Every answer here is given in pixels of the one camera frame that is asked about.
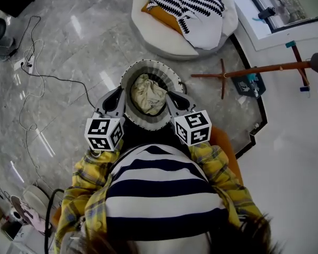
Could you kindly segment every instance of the orange pillow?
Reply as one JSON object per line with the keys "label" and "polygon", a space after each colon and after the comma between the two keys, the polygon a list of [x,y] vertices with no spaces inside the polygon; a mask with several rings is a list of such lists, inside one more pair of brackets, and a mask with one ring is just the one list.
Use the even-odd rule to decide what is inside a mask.
{"label": "orange pillow", "polygon": [[161,23],[165,24],[166,26],[168,26],[170,28],[173,28],[174,30],[176,30],[178,33],[180,33],[182,35],[180,26],[179,26],[176,18],[173,15],[167,13],[165,10],[163,10],[159,6],[154,6],[150,10],[148,10],[146,8],[147,5],[148,5],[148,2],[142,8],[142,12],[146,12],[146,13],[152,15],[154,18],[156,18]]}

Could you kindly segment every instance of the marble floor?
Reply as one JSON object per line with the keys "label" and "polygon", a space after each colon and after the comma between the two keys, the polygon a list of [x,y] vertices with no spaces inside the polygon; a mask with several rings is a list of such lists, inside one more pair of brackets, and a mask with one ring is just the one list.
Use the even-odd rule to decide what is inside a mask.
{"label": "marble floor", "polygon": [[[169,61],[138,43],[129,26],[130,10],[131,0],[36,0],[10,21],[17,24],[18,39],[30,16],[41,16],[33,32],[34,40],[45,42],[37,63],[39,73],[84,82],[93,104],[118,85],[131,63],[143,58],[156,59],[176,71],[186,83],[188,94],[208,111],[213,124],[228,133],[236,151],[247,145],[248,133],[262,121],[257,101],[247,98],[240,103],[241,96],[230,80],[225,99],[221,100],[218,80],[190,78],[195,72],[221,72],[220,58],[224,59],[227,71],[242,69],[231,41],[206,59]],[[30,32],[35,23],[33,19],[12,61],[22,57],[32,44]],[[38,44],[40,41],[36,42],[36,50],[40,49]],[[41,84],[39,77],[30,77],[21,69],[14,71],[10,61],[0,61],[0,183],[11,195],[21,195],[26,186],[38,179],[18,119],[24,98],[29,93],[39,94]],[[42,98],[27,99],[21,123],[25,128],[37,125],[35,131],[27,132],[27,143],[34,164],[40,167],[40,176],[51,188],[64,189],[71,184],[72,167],[88,148],[84,128],[92,112],[80,84],[53,78],[45,78]]]}

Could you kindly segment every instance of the wooden stand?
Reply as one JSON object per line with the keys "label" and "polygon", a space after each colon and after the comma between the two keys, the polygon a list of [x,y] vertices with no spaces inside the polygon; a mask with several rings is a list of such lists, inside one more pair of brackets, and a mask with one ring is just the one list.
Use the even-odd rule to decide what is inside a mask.
{"label": "wooden stand", "polygon": [[225,72],[225,66],[223,59],[220,60],[222,63],[222,73],[221,74],[192,74],[191,77],[217,77],[222,80],[222,99],[224,99],[225,94],[225,82],[226,78],[228,77],[235,77],[235,76],[243,76],[247,74],[257,74],[267,71],[276,71],[276,70],[294,70],[297,69],[302,76],[303,82],[305,86],[309,86],[309,82],[306,78],[304,69],[311,68],[311,64],[309,61],[300,61],[300,62],[292,62],[292,63],[285,63],[285,64],[277,64],[277,65],[269,65],[259,68],[251,68],[246,70],[239,70],[233,72]]}

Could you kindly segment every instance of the person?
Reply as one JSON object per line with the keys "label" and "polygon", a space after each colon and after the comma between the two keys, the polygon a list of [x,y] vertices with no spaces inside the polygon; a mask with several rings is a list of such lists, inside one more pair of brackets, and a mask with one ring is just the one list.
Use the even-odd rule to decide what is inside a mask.
{"label": "person", "polygon": [[87,151],[65,190],[55,253],[274,253],[269,221],[209,142],[125,123],[113,152]]}

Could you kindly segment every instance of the round cushion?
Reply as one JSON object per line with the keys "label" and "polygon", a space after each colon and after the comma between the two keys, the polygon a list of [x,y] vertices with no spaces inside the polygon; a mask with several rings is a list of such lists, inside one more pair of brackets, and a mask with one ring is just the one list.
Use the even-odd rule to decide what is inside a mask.
{"label": "round cushion", "polygon": [[131,88],[142,74],[148,74],[150,79],[156,81],[167,91],[183,92],[183,87],[179,76],[171,68],[150,59],[133,63],[122,75],[120,85],[126,92],[126,116],[138,126],[149,131],[156,131],[169,123],[171,115],[166,105],[157,115],[153,116],[143,113],[133,104]]}
{"label": "round cushion", "polygon": [[142,12],[148,0],[133,0],[131,27],[141,43],[151,52],[174,60],[190,60],[217,52],[238,26],[238,15],[233,0],[222,0],[222,36],[219,45],[211,50],[194,48],[181,34]]}

